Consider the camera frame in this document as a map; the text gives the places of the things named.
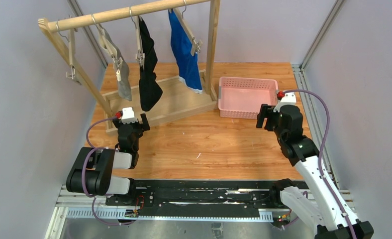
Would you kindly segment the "wooden hanger of black underwear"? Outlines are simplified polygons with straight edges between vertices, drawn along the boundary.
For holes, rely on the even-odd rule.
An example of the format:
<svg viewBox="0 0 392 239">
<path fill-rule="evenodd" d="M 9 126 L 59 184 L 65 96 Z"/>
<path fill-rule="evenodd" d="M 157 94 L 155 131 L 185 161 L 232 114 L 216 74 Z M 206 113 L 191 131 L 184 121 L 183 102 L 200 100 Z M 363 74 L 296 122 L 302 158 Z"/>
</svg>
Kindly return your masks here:
<svg viewBox="0 0 392 239">
<path fill-rule="evenodd" d="M 135 58 L 136 58 L 136 61 L 138 62 L 138 64 L 140 65 L 140 67 L 144 68 L 145 54 L 144 54 L 143 48 L 142 48 L 142 40 L 141 40 L 141 33 L 140 33 L 140 27 L 139 27 L 139 16 L 133 15 L 131 6 L 129 6 L 129 14 L 130 14 L 130 19 L 135 26 L 135 33 L 136 33 L 137 53 L 135 55 Z"/>
</svg>

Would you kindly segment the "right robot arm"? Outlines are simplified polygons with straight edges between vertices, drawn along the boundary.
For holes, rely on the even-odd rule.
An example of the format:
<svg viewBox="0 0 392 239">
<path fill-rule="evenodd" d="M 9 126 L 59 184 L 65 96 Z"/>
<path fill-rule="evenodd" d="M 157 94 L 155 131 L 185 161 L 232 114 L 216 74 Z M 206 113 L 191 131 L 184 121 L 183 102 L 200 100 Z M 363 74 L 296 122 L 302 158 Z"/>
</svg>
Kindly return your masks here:
<svg viewBox="0 0 392 239">
<path fill-rule="evenodd" d="M 303 134 L 303 115 L 294 105 L 280 107 L 262 104 L 257 115 L 257 128 L 275 133 L 282 154 L 303 177 L 315 199 L 308 200 L 290 179 L 273 184 L 271 196 L 275 203 L 289 207 L 299 219 L 311 227 L 316 239 L 370 239 L 374 229 L 361 221 L 347 205 L 330 181 L 319 150 Z"/>
</svg>

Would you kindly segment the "black underwear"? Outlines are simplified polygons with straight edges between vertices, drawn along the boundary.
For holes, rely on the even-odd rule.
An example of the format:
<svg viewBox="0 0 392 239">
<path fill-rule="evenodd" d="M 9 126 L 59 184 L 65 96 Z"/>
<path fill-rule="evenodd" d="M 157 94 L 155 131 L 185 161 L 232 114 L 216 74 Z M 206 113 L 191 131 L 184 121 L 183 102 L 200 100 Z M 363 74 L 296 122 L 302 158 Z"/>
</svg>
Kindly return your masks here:
<svg viewBox="0 0 392 239">
<path fill-rule="evenodd" d="M 154 40 L 151 38 L 148 27 L 141 17 L 139 17 L 139 30 L 142 50 L 145 55 L 144 66 L 139 69 L 139 95 L 142 110 L 148 112 L 160 100 L 163 91 L 156 82 L 157 75 L 154 72 L 158 62 Z"/>
</svg>

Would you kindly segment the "wooden hanger of grey underwear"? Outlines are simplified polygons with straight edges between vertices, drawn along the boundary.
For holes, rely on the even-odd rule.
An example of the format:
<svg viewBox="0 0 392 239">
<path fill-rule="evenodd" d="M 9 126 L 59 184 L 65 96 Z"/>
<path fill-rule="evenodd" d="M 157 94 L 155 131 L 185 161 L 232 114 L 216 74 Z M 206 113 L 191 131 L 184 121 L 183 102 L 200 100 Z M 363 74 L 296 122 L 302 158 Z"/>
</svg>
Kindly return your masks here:
<svg viewBox="0 0 392 239">
<path fill-rule="evenodd" d="M 92 20 L 94 25 L 98 30 L 98 40 L 99 45 L 102 47 L 112 58 L 114 70 L 117 74 L 121 73 L 121 67 L 123 64 L 123 59 L 120 50 L 118 47 L 113 43 L 110 35 L 108 34 L 107 30 L 102 27 L 100 23 L 96 23 L 94 15 L 91 13 Z"/>
</svg>

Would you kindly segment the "grey underwear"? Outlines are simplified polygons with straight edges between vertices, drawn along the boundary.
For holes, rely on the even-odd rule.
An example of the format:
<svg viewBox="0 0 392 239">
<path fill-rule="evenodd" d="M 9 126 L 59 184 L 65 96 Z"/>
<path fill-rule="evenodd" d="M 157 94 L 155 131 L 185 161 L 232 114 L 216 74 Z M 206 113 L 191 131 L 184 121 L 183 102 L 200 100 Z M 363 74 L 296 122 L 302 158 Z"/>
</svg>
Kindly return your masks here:
<svg viewBox="0 0 392 239">
<path fill-rule="evenodd" d="M 121 67 L 121 73 L 117 74 L 115 71 L 115 74 L 117 78 L 119 96 L 128 101 L 132 101 L 131 86 L 129 82 L 129 66 L 125 63 L 124 59 Z"/>
</svg>

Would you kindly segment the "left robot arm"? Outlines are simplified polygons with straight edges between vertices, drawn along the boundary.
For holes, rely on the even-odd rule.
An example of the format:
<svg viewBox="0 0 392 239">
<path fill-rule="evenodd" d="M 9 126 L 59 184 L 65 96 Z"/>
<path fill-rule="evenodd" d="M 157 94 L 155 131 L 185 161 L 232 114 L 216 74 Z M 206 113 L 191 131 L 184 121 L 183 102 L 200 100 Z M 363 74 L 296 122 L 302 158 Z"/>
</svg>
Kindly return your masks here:
<svg viewBox="0 0 392 239">
<path fill-rule="evenodd" d="M 113 176 L 114 169 L 134 169 L 139 159 L 139 139 L 150 130 L 145 114 L 141 119 L 125 118 L 117 112 L 114 117 L 99 120 L 88 128 L 88 147 L 82 147 L 67 176 L 66 188 L 72 193 L 83 193 L 87 197 L 108 194 L 126 195 L 131 191 L 131 178 Z M 97 124 L 111 121 L 117 128 L 118 143 L 114 148 L 95 147 L 89 141 L 89 131 Z"/>
</svg>

